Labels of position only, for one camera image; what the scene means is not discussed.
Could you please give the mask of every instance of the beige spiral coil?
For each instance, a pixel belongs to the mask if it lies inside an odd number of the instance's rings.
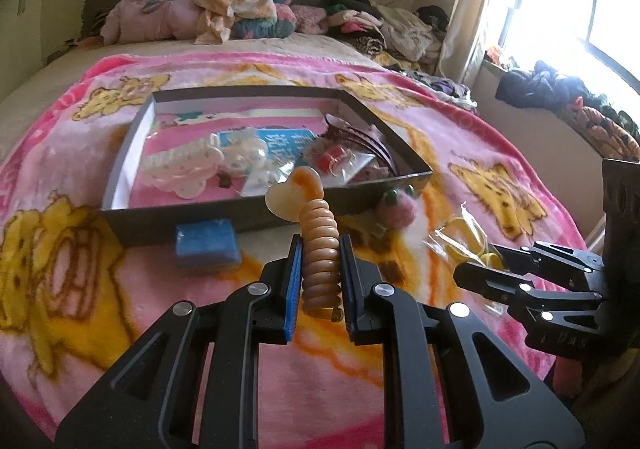
[[[302,310],[334,322],[344,317],[340,308],[340,253],[338,224],[329,204],[311,200],[300,210],[302,228]]]

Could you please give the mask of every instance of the cardboard box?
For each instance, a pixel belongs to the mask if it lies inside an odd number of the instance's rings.
[[[386,190],[412,185],[420,193],[432,174],[431,168],[354,96],[342,90],[299,86],[220,86],[166,90],[153,93],[133,119],[129,132],[116,157],[102,200],[102,212],[113,232],[128,247],[175,241],[175,227],[181,223],[226,218],[236,233],[284,225],[273,216],[263,196],[235,198],[213,202],[189,202],[156,207],[129,207],[129,197],[136,179],[145,140],[154,123],[156,112],[187,113],[195,111],[243,111],[267,102],[294,96],[304,99],[308,107],[332,112],[355,127],[374,124],[384,135],[401,174],[385,180],[375,180],[329,188],[325,199],[336,215],[354,214],[372,209]]]

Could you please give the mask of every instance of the pink pom-pom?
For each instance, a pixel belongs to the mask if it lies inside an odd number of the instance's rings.
[[[417,215],[418,204],[403,191],[389,191],[376,207],[376,217],[387,229],[406,229]]]

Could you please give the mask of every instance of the blue cube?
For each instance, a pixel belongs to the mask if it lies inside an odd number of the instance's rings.
[[[242,262],[236,232],[229,220],[178,225],[175,255],[179,267],[222,269]]]

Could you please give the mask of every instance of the bed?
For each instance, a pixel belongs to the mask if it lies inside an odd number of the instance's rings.
[[[521,326],[459,290],[451,267],[423,242],[466,202],[496,243],[584,248],[524,157],[481,119],[324,36],[75,50],[0,106],[0,372],[47,436],[175,301],[221,301],[258,279],[264,263],[286,257],[294,226],[240,235],[241,266],[202,276],[175,268],[172,245],[124,249],[97,210],[128,124],[150,90],[229,84],[340,88],[391,125],[434,175],[418,198],[418,219],[402,233],[380,239],[358,216],[340,217],[356,254],[419,301],[467,302],[546,376],[553,357],[528,349]],[[97,92],[127,104],[110,106],[113,100],[98,100]],[[78,117],[87,105],[95,111]],[[382,447],[381,350],[351,345],[344,324],[299,315],[291,345],[261,350],[259,393],[262,447]]]

